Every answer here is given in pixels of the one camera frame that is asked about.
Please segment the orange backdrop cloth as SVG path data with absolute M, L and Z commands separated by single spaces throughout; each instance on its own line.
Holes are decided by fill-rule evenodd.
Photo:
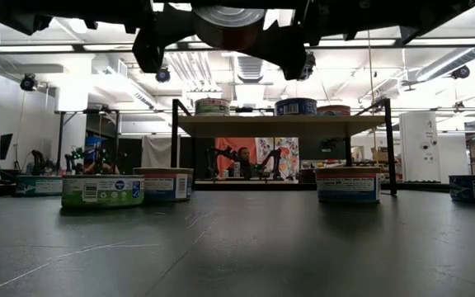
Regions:
M 226 150 L 230 148 L 232 152 L 238 154 L 238 150 L 241 147 L 248 148 L 250 152 L 250 161 L 251 163 L 257 163 L 257 149 L 256 149 L 256 139 L 255 138 L 216 138 L 215 139 L 215 148 L 220 150 Z M 219 175 L 222 176 L 224 171 L 228 171 L 228 175 L 232 177 L 234 175 L 234 161 L 232 159 L 226 158 L 223 155 L 217 157 L 217 168 Z

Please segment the red label tuna can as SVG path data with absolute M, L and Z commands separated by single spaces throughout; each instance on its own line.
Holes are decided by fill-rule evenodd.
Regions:
M 222 50 L 245 50 L 263 31 L 266 9 L 193 6 L 193 26 L 207 45 Z

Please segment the dark blue barcode can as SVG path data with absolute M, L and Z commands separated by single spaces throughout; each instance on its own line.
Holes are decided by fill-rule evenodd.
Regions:
M 275 116 L 316 115 L 317 101 L 311 98 L 294 97 L 275 103 Z

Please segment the Wild Planet blue can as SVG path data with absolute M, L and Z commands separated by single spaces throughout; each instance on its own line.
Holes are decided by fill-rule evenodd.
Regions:
M 320 116 L 349 116 L 351 108 L 345 105 L 329 105 L 317 108 L 317 114 Z

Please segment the gold lid red blue can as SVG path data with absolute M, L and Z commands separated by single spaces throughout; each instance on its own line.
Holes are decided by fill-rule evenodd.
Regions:
M 325 167 L 314 173 L 320 202 L 379 202 L 379 167 Z
M 134 174 L 143 176 L 144 204 L 189 200 L 192 194 L 191 168 L 139 167 Z

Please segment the person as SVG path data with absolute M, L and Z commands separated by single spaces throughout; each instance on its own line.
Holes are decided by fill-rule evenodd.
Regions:
M 88 164 L 82 170 L 82 173 L 84 175 L 118 175 L 120 172 L 117 167 L 113 167 L 110 163 L 100 161 Z
M 252 163 L 250 161 L 250 152 L 248 148 L 241 147 L 237 151 L 240 162 L 240 176 L 248 180 L 252 178 Z

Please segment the black overhead frame beam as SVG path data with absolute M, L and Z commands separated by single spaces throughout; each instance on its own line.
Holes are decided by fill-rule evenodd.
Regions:
M 399 39 L 378 38 L 372 40 L 334 40 L 322 39 L 317 45 L 305 45 L 306 50 L 358 50 L 365 47 L 375 49 L 397 48 L 472 48 L 475 37 L 461 38 L 419 38 L 401 45 Z M 0 54 L 96 54 L 96 53 L 129 53 L 133 44 L 129 42 L 104 44 L 28 44 L 0 45 Z

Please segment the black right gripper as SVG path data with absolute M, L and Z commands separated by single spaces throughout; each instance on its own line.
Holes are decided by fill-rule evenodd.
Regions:
M 262 34 L 269 50 L 282 52 L 285 79 L 297 79 L 306 62 L 303 42 L 317 45 L 332 35 L 348 41 L 361 31 L 396 26 L 405 45 L 473 7 L 475 0 L 311 0 L 302 28 L 275 21 Z

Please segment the green Bumble Bee tuna can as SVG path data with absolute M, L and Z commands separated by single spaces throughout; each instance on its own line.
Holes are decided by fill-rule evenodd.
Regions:
M 143 176 L 74 175 L 62 177 L 61 206 L 105 209 L 143 203 Z
M 197 116 L 229 116 L 230 103 L 224 99 L 204 98 L 195 102 Z

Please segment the white ceiling air duct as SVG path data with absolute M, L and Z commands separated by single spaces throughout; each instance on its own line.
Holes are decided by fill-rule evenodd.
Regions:
M 244 83 L 258 83 L 263 79 L 264 60 L 252 56 L 238 56 L 237 77 Z

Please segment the colourful floral poster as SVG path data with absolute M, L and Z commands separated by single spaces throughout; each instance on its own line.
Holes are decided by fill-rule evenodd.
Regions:
M 272 150 L 280 149 L 280 177 L 285 180 L 296 178 L 300 169 L 298 138 L 255 138 L 255 143 L 257 163 L 262 163 Z

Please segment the white hanging cloth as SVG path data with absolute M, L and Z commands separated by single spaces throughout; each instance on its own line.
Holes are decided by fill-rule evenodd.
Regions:
M 170 167 L 172 162 L 172 139 L 162 136 L 142 138 L 141 167 Z

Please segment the blue storage bin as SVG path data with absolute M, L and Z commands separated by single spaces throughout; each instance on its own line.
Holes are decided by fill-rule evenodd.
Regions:
M 99 136 L 87 136 L 85 138 L 84 150 L 88 151 L 101 147 L 102 140 L 103 138 Z

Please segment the teal label fish can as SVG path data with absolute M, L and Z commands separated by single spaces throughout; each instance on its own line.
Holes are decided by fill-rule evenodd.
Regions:
M 62 177 L 19 176 L 15 196 L 59 196 L 62 192 Z

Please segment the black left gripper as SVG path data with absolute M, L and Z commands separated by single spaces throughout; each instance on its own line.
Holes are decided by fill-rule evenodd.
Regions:
M 81 19 L 89 29 L 95 22 L 120 24 L 126 32 L 140 28 L 132 52 L 145 73 L 156 73 L 162 66 L 164 44 L 176 43 L 195 34 L 191 12 L 165 3 L 155 21 L 152 0 L 53 0 L 55 17 Z

